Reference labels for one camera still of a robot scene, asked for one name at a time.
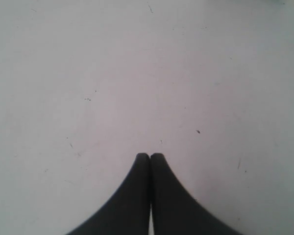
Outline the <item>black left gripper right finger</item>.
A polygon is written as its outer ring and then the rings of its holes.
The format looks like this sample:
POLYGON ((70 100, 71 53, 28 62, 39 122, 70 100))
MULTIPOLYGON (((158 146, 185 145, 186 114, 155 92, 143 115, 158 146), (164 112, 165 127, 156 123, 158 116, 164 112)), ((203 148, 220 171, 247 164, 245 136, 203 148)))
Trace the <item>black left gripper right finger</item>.
POLYGON ((152 220, 156 235, 238 235, 202 207, 176 178, 165 156, 150 157, 152 220))

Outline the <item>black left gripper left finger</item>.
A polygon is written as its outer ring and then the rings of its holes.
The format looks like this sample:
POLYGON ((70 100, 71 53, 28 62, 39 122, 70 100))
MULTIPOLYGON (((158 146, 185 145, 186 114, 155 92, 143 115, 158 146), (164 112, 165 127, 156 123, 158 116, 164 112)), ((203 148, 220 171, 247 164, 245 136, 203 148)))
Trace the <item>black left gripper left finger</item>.
POLYGON ((147 235, 150 217, 150 158, 137 154, 122 184, 90 218, 71 235, 147 235))

